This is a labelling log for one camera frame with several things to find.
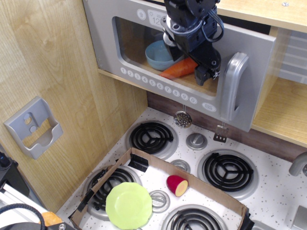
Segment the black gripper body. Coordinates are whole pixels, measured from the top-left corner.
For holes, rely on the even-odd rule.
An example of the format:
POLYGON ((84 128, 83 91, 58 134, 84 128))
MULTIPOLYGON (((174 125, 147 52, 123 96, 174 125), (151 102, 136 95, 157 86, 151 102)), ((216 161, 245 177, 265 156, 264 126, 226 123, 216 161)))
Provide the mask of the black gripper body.
POLYGON ((201 31, 191 34, 176 34, 164 29, 163 40, 167 50, 168 46, 177 45, 185 55, 192 58, 198 65, 212 71, 220 70, 221 56, 201 31))

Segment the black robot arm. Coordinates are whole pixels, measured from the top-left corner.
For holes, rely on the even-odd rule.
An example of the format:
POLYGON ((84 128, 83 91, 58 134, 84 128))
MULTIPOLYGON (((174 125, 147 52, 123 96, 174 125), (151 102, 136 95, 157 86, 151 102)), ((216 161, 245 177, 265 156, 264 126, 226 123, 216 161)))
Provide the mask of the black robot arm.
POLYGON ((196 83, 202 86, 220 74, 221 56, 213 47, 224 35, 217 0, 166 0, 167 16, 161 19, 163 40, 173 60, 182 55, 196 62, 196 83))

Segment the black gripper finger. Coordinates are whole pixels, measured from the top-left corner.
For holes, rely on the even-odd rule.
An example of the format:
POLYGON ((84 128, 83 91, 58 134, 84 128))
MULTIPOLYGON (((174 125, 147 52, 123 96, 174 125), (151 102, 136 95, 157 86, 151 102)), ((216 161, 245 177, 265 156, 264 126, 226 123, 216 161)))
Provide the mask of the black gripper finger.
POLYGON ((194 70, 195 80, 199 86, 203 86, 204 83, 212 77, 212 70, 204 66, 197 66, 194 70))
POLYGON ((184 58, 184 53, 177 45, 168 46, 168 51, 174 61, 184 58))

